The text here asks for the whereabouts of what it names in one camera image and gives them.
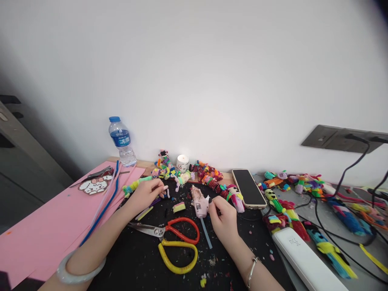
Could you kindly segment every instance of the cord plug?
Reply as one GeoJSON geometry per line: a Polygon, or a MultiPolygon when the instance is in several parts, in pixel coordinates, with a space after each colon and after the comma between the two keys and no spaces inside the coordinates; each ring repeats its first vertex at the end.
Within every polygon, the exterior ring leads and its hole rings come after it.
{"type": "Polygon", "coordinates": [[[357,140],[357,141],[361,141],[362,143],[365,143],[365,144],[369,144],[369,141],[367,141],[366,139],[363,139],[361,137],[358,137],[352,133],[349,133],[347,135],[345,135],[345,138],[346,139],[354,139],[354,140],[357,140]]]}
{"type": "Polygon", "coordinates": [[[370,139],[370,141],[381,142],[381,143],[388,143],[388,140],[382,139],[380,137],[373,137],[373,138],[370,139]]]}

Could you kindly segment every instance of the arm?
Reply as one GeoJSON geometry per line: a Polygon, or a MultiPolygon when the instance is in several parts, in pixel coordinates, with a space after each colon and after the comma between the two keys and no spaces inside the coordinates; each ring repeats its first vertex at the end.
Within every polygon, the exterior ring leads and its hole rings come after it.
{"type": "MultiPolygon", "coordinates": [[[[166,187],[160,179],[141,182],[124,206],[117,210],[72,255],[66,264],[67,272],[72,275],[84,275],[97,269],[128,222],[151,205],[166,187]]],[[[78,285],[67,285],[61,283],[55,273],[39,290],[84,291],[88,289],[91,281],[78,285]]]]}
{"type": "MultiPolygon", "coordinates": [[[[238,235],[235,208],[218,196],[210,203],[209,213],[214,232],[236,264],[245,284],[247,284],[253,264],[252,259],[255,258],[255,255],[238,235]],[[220,210],[220,216],[218,216],[216,208],[220,210]]],[[[267,268],[259,261],[253,269],[251,290],[284,291],[267,268]]]]}

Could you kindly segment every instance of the blue bottle label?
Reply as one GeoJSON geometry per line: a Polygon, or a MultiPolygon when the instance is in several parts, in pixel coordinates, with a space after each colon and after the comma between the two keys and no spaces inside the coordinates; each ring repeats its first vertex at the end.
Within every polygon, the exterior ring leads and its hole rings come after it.
{"type": "Polygon", "coordinates": [[[118,130],[114,131],[110,134],[114,144],[116,147],[125,147],[131,143],[131,139],[129,137],[129,131],[127,130],[118,130]]]}

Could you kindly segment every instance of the scissor blade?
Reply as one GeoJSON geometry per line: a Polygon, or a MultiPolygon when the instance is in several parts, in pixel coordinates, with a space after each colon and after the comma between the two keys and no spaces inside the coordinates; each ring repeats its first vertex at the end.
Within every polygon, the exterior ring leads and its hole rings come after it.
{"type": "Polygon", "coordinates": [[[139,223],[128,223],[128,226],[142,232],[142,233],[145,233],[145,234],[148,234],[148,235],[151,235],[151,236],[156,236],[156,237],[163,237],[164,235],[164,232],[165,232],[165,228],[157,228],[155,226],[150,226],[150,225],[147,225],[147,224],[139,224],[139,223]]]}

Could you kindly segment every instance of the woman's left hand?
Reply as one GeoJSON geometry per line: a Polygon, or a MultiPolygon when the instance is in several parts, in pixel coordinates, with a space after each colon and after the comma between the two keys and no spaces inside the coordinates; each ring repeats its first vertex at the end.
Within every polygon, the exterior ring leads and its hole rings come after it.
{"type": "Polygon", "coordinates": [[[140,182],[135,192],[131,194],[122,208],[137,215],[149,207],[155,198],[161,195],[162,191],[167,188],[168,186],[164,186],[160,179],[140,182]]]}

